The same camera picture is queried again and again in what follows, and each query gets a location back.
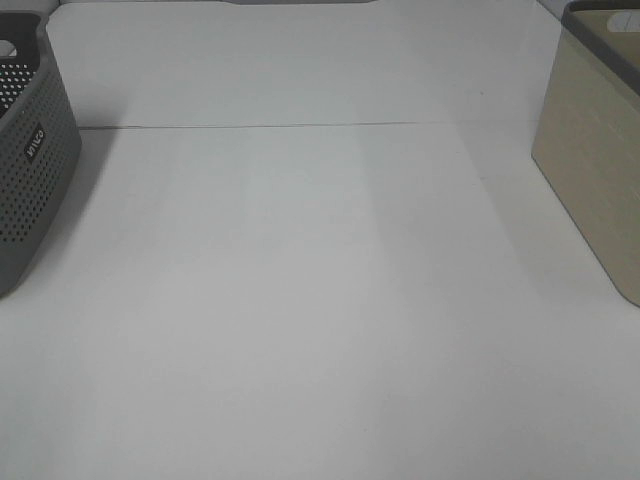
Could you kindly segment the beige storage bin grey rim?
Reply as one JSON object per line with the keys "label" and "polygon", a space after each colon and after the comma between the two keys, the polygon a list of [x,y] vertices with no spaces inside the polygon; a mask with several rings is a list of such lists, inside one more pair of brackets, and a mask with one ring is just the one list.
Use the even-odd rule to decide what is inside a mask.
{"label": "beige storage bin grey rim", "polygon": [[572,1],[532,158],[618,293],[639,302],[639,4]]}

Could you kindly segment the grey perforated plastic basket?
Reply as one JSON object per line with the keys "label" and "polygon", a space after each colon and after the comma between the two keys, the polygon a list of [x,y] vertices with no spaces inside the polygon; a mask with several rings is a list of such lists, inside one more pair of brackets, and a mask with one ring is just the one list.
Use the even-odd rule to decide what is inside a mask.
{"label": "grey perforated plastic basket", "polygon": [[20,283],[64,200],[82,140],[36,11],[4,11],[1,38],[1,293]]}

